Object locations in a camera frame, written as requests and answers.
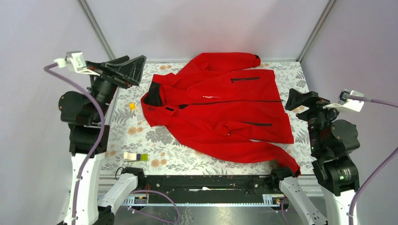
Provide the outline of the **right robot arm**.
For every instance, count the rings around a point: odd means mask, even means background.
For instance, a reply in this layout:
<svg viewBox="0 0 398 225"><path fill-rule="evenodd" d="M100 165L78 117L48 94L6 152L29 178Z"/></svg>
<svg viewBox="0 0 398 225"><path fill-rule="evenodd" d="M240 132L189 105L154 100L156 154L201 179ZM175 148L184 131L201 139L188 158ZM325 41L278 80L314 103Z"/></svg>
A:
<svg viewBox="0 0 398 225"><path fill-rule="evenodd" d="M305 225L345 225L349 200L358 191L359 172L350 153L360 147L357 127L338 119L342 112L360 112L363 95L354 90L343 90L339 101L331 103L310 91L301 93L290 89L286 110L305 106L297 118L307 123L313 171L327 205L327 215L322 215L301 188L295 173L288 167L271 172L269 187L283 193Z"/></svg>

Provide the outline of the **red zip-up jacket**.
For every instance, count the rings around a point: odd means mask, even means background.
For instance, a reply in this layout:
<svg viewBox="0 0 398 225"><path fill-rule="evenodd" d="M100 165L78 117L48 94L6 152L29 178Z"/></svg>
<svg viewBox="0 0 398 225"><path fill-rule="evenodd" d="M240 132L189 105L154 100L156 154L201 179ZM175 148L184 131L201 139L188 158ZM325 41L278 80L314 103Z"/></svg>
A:
<svg viewBox="0 0 398 225"><path fill-rule="evenodd" d="M178 73L154 75L141 106L148 124L165 126L182 144L236 163L274 160L300 175L282 149L293 144L273 70L258 55L201 53Z"/></svg>

